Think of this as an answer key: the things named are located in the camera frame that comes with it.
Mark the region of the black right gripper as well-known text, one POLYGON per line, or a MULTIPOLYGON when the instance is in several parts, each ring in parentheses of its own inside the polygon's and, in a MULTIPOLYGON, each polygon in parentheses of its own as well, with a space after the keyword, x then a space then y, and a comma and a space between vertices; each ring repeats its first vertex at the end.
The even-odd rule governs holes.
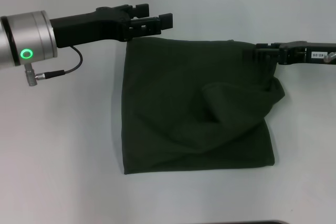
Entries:
POLYGON ((293 41, 287 43, 256 44, 256 49, 244 50, 243 61, 292 65, 311 63, 335 65, 335 43, 293 41))

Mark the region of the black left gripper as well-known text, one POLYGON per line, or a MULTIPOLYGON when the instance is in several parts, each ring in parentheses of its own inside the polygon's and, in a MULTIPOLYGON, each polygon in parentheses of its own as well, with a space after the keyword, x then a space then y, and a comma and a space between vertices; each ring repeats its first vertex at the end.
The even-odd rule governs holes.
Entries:
POLYGON ((99 7, 92 13, 51 19, 58 48, 100 40, 130 41, 173 28, 173 14, 149 17, 149 5, 99 7))

